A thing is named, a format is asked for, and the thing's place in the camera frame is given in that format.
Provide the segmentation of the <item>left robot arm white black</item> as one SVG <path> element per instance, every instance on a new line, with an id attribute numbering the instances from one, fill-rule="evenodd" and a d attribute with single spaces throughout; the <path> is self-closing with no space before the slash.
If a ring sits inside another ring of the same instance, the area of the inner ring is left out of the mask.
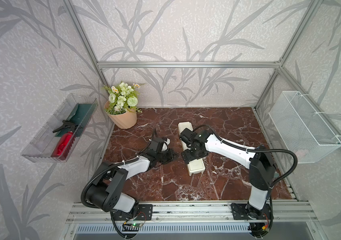
<path id="1" fill-rule="evenodd" d="M 177 157 L 178 154 L 173 149 L 161 143 L 160 147 L 148 147 L 128 161 L 102 163 L 83 188 L 81 203 L 104 212 L 121 211 L 135 215 L 138 202 L 122 192 L 125 182 L 154 167 L 166 165 Z"/>

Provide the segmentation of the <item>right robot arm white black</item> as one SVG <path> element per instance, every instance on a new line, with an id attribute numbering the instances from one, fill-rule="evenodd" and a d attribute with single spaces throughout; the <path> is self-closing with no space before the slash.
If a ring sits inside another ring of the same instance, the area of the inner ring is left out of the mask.
<path id="1" fill-rule="evenodd" d="M 298 165 L 295 153 L 285 149 L 265 149 L 247 147 L 228 141 L 208 131 L 196 133 L 185 129 L 180 134 L 180 139 L 188 147 L 181 153 L 185 163 L 202 159 L 210 153 L 222 155 L 249 170 L 251 194 L 248 200 L 249 209 L 261 211 L 271 195 L 274 186 L 289 176 Z M 272 153 L 288 154 L 293 158 L 293 165 L 283 175 L 275 178 L 276 165 Z"/>

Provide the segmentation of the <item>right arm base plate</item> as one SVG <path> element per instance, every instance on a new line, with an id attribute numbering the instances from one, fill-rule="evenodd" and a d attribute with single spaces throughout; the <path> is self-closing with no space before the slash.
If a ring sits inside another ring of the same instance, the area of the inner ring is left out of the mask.
<path id="1" fill-rule="evenodd" d="M 231 203 L 231 212 L 234 220 L 273 220 L 271 206 L 265 204 L 262 210 L 252 207 L 250 204 Z"/>

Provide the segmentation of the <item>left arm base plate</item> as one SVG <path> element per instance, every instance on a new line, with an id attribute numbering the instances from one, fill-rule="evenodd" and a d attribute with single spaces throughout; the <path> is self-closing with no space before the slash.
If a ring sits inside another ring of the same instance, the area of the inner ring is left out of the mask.
<path id="1" fill-rule="evenodd" d="M 138 204 L 133 207 L 133 209 L 126 213 L 123 211 L 116 211 L 113 213 L 113 219 L 115 221 L 149 221 L 152 218 L 153 205 L 152 204 Z"/>

